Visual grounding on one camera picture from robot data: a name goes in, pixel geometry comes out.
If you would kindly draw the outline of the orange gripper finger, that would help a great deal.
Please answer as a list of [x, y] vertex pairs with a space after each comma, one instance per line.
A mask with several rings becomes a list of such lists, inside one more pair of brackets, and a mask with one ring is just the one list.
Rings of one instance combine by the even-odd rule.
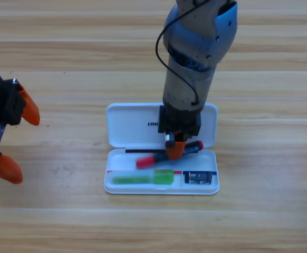
[[0, 153], [0, 178], [13, 184], [23, 181], [19, 165], [9, 156]]
[[39, 125], [39, 109], [17, 79], [3, 80], [0, 77], [0, 121], [18, 125], [21, 119]]
[[169, 160], [178, 160], [183, 156], [185, 150], [186, 142], [185, 141], [168, 141], [166, 143], [166, 153]]

